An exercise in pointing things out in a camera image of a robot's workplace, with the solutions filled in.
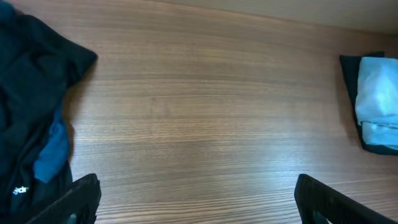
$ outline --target dark blue fabric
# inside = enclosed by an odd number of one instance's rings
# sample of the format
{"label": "dark blue fabric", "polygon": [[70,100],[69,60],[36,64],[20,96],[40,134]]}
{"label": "dark blue fabric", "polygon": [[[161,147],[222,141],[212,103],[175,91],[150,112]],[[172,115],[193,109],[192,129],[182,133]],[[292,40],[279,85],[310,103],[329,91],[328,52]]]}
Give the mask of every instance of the dark blue fabric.
{"label": "dark blue fabric", "polygon": [[8,19],[15,16],[12,4],[0,0],[0,19]]}
{"label": "dark blue fabric", "polygon": [[62,102],[54,112],[53,123],[49,130],[49,141],[40,151],[34,162],[33,172],[36,179],[48,183],[58,174],[69,156],[70,144],[68,130],[62,119]]}

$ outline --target fabric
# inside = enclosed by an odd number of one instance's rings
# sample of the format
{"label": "fabric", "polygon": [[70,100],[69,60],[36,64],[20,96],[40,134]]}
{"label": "fabric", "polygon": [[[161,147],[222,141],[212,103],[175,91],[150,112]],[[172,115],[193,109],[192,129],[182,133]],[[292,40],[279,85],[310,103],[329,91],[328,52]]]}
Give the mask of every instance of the fabric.
{"label": "fabric", "polygon": [[[27,15],[0,21],[0,44],[2,218],[33,206],[33,198],[40,200],[34,161],[49,141],[54,112],[67,88],[82,78],[96,54]],[[46,186],[43,191],[51,192]]]}
{"label": "fabric", "polygon": [[57,106],[49,131],[49,141],[40,151],[34,162],[33,172],[36,179],[48,183],[62,168],[69,156],[70,144],[68,129],[62,119],[62,102]]}
{"label": "fabric", "polygon": [[0,0],[0,20],[10,19],[15,16],[15,10],[12,4]]}
{"label": "fabric", "polygon": [[398,149],[398,60],[363,57],[355,112],[366,144]]}
{"label": "fabric", "polygon": [[[384,57],[384,52],[375,52],[367,55],[368,57]],[[351,101],[351,106],[355,108],[356,95],[358,94],[358,76],[359,76],[359,65],[361,63],[362,56],[347,56],[340,55],[341,68],[343,70],[343,77],[346,83],[348,96]],[[386,146],[373,146],[366,144],[362,137],[362,127],[358,124],[355,111],[353,111],[354,120],[356,123],[356,129],[358,131],[359,140],[361,141],[362,148],[369,152],[373,152],[380,155],[398,155],[398,151],[390,149]]]}

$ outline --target black garment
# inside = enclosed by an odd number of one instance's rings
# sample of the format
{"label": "black garment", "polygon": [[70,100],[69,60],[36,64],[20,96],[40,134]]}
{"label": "black garment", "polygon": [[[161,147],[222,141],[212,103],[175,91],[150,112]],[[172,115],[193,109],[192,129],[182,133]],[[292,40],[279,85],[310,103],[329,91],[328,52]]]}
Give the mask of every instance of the black garment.
{"label": "black garment", "polygon": [[[374,52],[366,57],[384,57],[384,52]],[[355,120],[356,129],[358,131],[359,140],[361,141],[362,148],[381,155],[398,155],[398,150],[390,149],[386,146],[373,146],[368,145],[363,141],[362,138],[362,126],[358,124],[355,113],[355,100],[358,94],[358,75],[359,75],[359,64],[361,63],[362,56],[347,56],[340,55],[340,63],[343,69],[344,81],[347,86],[348,96],[351,100],[353,107],[353,116]]]}
{"label": "black garment", "polygon": [[[40,200],[34,195],[33,162],[47,143],[53,113],[67,88],[96,58],[33,16],[0,21],[0,218]],[[70,173],[65,169],[64,177]],[[54,179],[54,185],[63,184]],[[21,187],[29,189],[14,195]]]}

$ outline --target wooden surface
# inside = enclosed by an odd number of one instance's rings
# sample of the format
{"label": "wooden surface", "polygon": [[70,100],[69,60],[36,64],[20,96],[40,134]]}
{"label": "wooden surface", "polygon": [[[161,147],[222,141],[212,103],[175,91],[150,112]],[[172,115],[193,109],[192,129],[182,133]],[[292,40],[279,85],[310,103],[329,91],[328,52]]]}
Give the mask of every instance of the wooden surface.
{"label": "wooden surface", "polygon": [[97,223],[300,223],[300,173],[398,220],[398,157],[358,146],[338,62],[392,37],[149,1],[12,3],[99,55],[65,108],[74,178],[101,179]]}

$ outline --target black object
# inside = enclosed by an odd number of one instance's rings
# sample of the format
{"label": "black object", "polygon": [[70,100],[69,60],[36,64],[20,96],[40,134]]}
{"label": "black object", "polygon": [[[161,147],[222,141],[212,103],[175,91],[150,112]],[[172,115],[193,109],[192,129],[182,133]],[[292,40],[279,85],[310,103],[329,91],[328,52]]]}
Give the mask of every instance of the black object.
{"label": "black object", "polygon": [[303,224],[398,224],[307,174],[298,176],[294,197]]}
{"label": "black object", "polygon": [[[0,21],[0,45],[0,218],[6,218],[42,200],[32,165],[48,143],[56,107],[97,55],[27,15]],[[61,184],[45,187],[51,192]]]}
{"label": "black object", "polygon": [[[384,57],[384,52],[374,52],[364,57]],[[369,152],[373,152],[380,155],[398,155],[398,150],[390,149],[386,146],[373,146],[366,144],[362,138],[362,126],[358,124],[358,119],[355,113],[355,100],[358,94],[358,75],[359,75],[359,64],[361,63],[362,56],[347,56],[340,55],[340,63],[343,69],[344,82],[348,90],[348,96],[353,108],[353,116],[358,131],[359,140],[361,141],[362,148]]]}
{"label": "black object", "polygon": [[100,199],[100,182],[95,174],[88,174],[61,194],[46,198],[14,218],[0,221],[2,224],[93,224]]}

